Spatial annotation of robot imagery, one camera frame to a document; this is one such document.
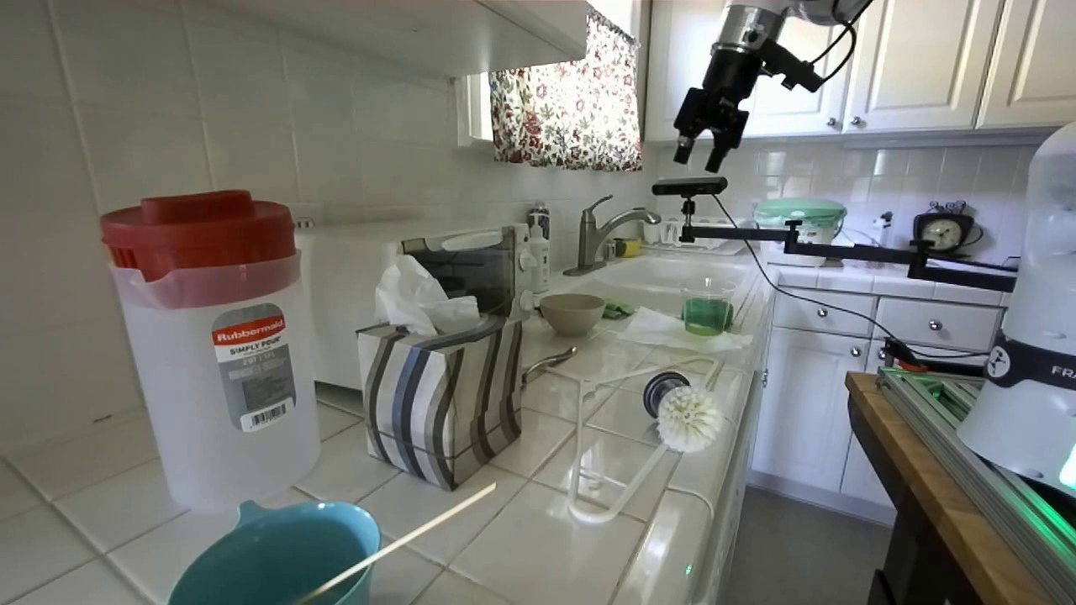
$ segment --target soap dispenser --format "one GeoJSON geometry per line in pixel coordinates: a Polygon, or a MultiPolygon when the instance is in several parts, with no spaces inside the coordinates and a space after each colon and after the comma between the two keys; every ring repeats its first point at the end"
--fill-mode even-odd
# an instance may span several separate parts
{"type": "Polygon", "coordinates": [[[528,215],[528,235],[517,251],[517,272],[520,272],[517,306],[536,308],[553,277],[553,241],[546,238],[537,210],[528,215]]]}

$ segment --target cable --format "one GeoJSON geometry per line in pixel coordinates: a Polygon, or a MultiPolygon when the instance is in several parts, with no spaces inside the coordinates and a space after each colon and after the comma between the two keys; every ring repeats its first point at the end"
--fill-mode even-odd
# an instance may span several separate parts
{"type": "Polygon", "coordinates": [[[852,55],[854,55],[854,47],[858,47],[858,35],[854,35],[854,28],[841,16],[841,23],[844,23],[844,35],[852,35],[852,41],[846,41],[846,55],[841,57],[841,64],[826,74],[826,77],[822,77],[822,82],[834,82],[841,69],[844,69],[844,64],[852,61],[852,55]]]}
{"type": "Polygon", "coordinates": [[[838,74],[844,69],[844,64],[852,61],[854,47],[858,47],[858,30],[854,30],[854,23],[861,20],[861,13],[864,13],[867,5],[871,5],[871,0],[861,2],[861,9],[854,9],[854,16],[846,20],[846,16],[838,9],[838,0],[832,2],[832,13],[838,16],[841,35],[812,61],[812,66],[822,64],[825,57],[832,57],[832,49],[834,49],[844,36],[852,36],[852,47],[846,47],[844,61],[841,61],[825,82],[838,77],[838,74]]]}
{"type": "MultiPolygon", "coordinates": [[[[731,224],[736,224],[736,218],[731,215],[731,207],[714,195],[718,207],[728,215],[731,224]]],[[[778,287],[766,272],[766,266],[761,263],[761,256],[752,251],[752,246],[745,238],[752,266],[761,269],[761,277],[766,278],[766,287],[788,299],[802,299],[802,301],[812,301],[812,306],[822,306],[822,308],[832,308],[832,314],[844,314],[844,316],[854,316],[854,319],[864,319],[867,326],[877,326],[883,336],[888,336],[888,350],[904,350],[904,357],[912,357],[912,362],[951,362],[951,358],[983,358],[979,352],[962,352],[962,357],[923,357],[914,352],[904,340],[898,340],[883,321],[877,321],[875,316],[864,316],[858,308],[846,308],[846,306],[834,306],[834,301],[825,301],[825,299],[812,299],[812,296],[802,296],[802,293],[792,293],[785,287],[778,287]]]]}

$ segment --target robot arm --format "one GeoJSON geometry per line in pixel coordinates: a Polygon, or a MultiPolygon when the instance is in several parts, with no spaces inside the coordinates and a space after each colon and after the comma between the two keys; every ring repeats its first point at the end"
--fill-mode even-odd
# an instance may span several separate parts
{"type": "Polygon", "coordinates": [[[761,74],[785,74],[785,88],[816,91],[825,77],[814,74],[814,61],[797,61],[778,45],[788,16],[802,16],[822,28],[846,28],[864,13],[871,0],[733,0],[728,23],[714,45],[714,57],[704,88],[690,88],[676,113],[676,154],[685,165],[704,132],[714,132],[714,151],[705,172],[718,172],[731,147],[740,147],[749,96],[761,74]]]}

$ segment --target white bowl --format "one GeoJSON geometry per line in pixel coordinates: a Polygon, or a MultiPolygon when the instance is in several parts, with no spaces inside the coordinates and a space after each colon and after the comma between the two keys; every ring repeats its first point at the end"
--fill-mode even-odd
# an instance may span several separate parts
{"type": "Polygon", "coordinates": [[[537,316],[558,336],[586,336],[602,319],[604,299],[582,293],[558,293],[537,301],[537,316]]]}

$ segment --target teal bowl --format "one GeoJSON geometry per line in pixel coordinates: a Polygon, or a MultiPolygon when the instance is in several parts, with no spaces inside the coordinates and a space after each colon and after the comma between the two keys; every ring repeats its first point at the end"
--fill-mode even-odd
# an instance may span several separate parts
{"type": "MultiPolygon", "coordinates": [[[[173,605],[292,605],[379,549],[377,521],[356,505],[242,505],[239,523],[177,579],[173,605]]],[[[363,605],[369,572],[319,600],[363,605]]]]}

